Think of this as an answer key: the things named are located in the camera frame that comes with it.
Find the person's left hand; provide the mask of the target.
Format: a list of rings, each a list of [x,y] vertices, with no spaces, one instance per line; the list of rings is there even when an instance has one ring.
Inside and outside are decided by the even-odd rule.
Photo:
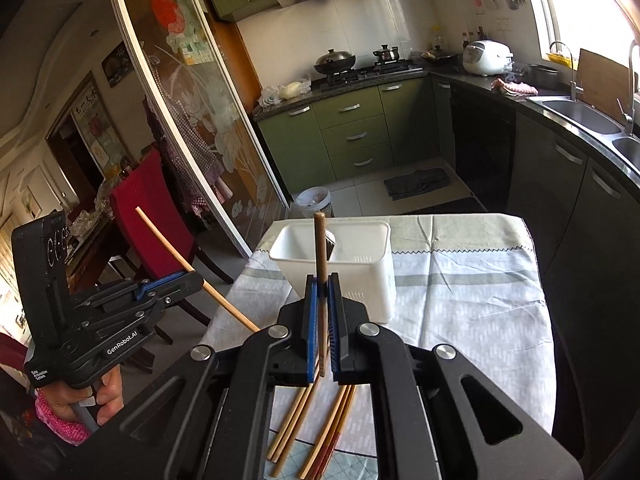
[[[96,392],[91,387],[77,390],[70,388],[65,382],[52,382],[38,390],[38,394],[47,402],[53,414],[59,419],[71,422],[77,416],[73,406],[93,398],[99,405],[96,422],[99,426],[106,424],[124,407],[124,388],[122,388],[122,371],[116,365],[100,379]]]

